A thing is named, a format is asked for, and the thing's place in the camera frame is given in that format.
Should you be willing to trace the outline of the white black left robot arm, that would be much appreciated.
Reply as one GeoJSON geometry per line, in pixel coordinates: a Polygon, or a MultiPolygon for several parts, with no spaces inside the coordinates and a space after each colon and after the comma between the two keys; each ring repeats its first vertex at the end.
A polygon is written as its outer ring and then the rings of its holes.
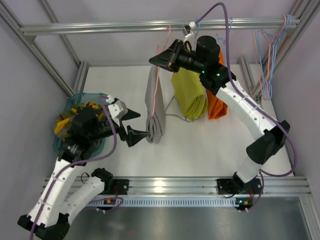
{"type": "Polygon", "coordinates": [[[70,124],[51,177],[33,209],[18,219],[18,225],[30,232],[30,237],[42,240],[62,240],[77,215],[101,193],[113,191],[113,174],[104,168],[93,171],[84,185],[68,197],[77,176],[86,165],[100,161],[92,158],[97,143],[108,137],[120,138],[133,147],[148,133],[124,127],[123,122],[141,115],[121,101],[99,105],[88,102],[70,109],[71,116],[58,122],[55,131],[70,124]]]}

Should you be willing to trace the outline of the camouflage trousers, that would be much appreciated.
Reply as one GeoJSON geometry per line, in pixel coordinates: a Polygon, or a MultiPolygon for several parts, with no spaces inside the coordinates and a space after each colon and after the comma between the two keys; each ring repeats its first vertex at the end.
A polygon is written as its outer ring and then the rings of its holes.
{"type": "Polygon", "coordinates": [[[89,159],[103,139],[113,135],[102,106],[92,101],[61,113],[55,119],[53,132],[61,140],[58,157],[69,163],[89,159]]]}

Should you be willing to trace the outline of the pink wire hanger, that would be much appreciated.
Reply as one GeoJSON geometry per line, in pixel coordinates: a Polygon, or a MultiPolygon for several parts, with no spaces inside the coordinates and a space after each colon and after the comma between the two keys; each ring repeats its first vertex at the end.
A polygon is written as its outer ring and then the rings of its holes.
{"type": "MultiPolygon", "coordinates": [[[[166,49],[166,46],[167,46],[168,41],[170,39],[172,26],[168,25],[165,31],[167,32],[167,37],[166,37],[165,43],[164,43],[164,45],[162,47],[160,47],[159,45],[157,46],[157,50],[156,50],[157,54],[163,52],[166,49]]],[[[160,78],[160,67],[157,67],[155,90],[154,90],[154,95],[153,95],[152,114],[151,114],[152,117],[155,115],[155,110],[156,110],[156,101],[157,101],[157,91],[158,91],[158,85],[159,85],[159,78],[160,78]]]]}
{"type": "MultiPolygon", "coordinates": [[[[274,77],[274,73],[275,73],[276,58],[277,58],[277,54],[278,54],[278,46],[279,46],[281,40],[286,35],[287,30],[288,30],[288,28],[289,28],[289,26],[290,26],[290,24],[292,22],[291,15],[286,14],[286,15],[283,15],[282,17],[283,17],[283,20],[284,20],[282,27],[274,35],[270,34],[271,35],[270,38],[271,38],[272,44],[269,43],[269,45],[268,45],[266,62],[265,62],[265,65],[264,65],[264,69],[265,70],[267,69],[267,66],[269,66],[268,82],[272,87],[272,96],[273,96],[272,81],[273,81],[273,77],[274,77]]],[[[253,50],[254,50],[254,40],[255,39],[253,38],[253,31],[254,30],[252,30],[251,33],[252,33],[253,50]]]]}

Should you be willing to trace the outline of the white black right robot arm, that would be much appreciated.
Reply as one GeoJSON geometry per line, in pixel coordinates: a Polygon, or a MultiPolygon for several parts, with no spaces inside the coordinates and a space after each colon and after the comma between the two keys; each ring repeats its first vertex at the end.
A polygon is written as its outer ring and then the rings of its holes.
{"type": "Polygon", "coordinates": [[[250,131],[254,142],[246,147],[247,157],[232,178],[219,178],[219,195],[259,194],[257,175],[261,167],[285,144],[290,125],[278,122],[247,95],[230,69],[220,63],[220,46],[212,36],[201,36],[195,50],[176,39],[149,63],[169,72],[181,68],[199,74],[202,86],[230,107],[250,131]]]}

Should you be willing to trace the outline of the grey trousers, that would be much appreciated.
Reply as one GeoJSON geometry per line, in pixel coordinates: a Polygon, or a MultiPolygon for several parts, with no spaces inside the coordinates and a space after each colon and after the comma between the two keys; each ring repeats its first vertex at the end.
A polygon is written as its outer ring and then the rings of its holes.
{"type": "Polygon", "coordinates": [[[150,144],[158,144],[166,133],[166,118],[168,116],[176,117],[186,123],[191,123],[186,117],[166,113],[167,108],[171,104],[174,97],[171,98],[167,107],[164,104],[163,92],[160,82],[160,70],[152,65],[149,71],[147,87],[144,102],[147,109],[146,131],[148,136],[146,140],[150,144]]]}

